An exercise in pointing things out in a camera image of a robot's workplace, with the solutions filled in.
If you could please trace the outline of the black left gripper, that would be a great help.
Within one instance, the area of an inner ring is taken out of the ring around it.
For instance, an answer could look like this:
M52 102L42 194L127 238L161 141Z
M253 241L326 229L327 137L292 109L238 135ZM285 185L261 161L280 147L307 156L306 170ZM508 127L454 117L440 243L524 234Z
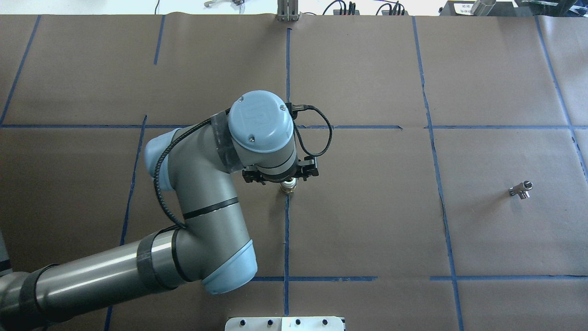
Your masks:
M317 157L307 156L303 160L294 156L284 164L267 168L258 164L249 165L242 170L242 178L247 183L257 182L263 185L266 182L282 183L292 178L302 178L304 181L309 177L319 175Z

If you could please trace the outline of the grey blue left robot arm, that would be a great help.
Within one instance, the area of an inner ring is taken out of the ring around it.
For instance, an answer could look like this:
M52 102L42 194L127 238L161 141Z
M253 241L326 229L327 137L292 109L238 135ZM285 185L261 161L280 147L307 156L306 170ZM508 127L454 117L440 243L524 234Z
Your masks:
M141 239L1 281L1 329L29 331L200 281L219 295L251 281L258 265L232 174L247 183L318 176L317 154L297 154L295 120L313 105L250 91L210 119L149 141L145 163L173 223Z

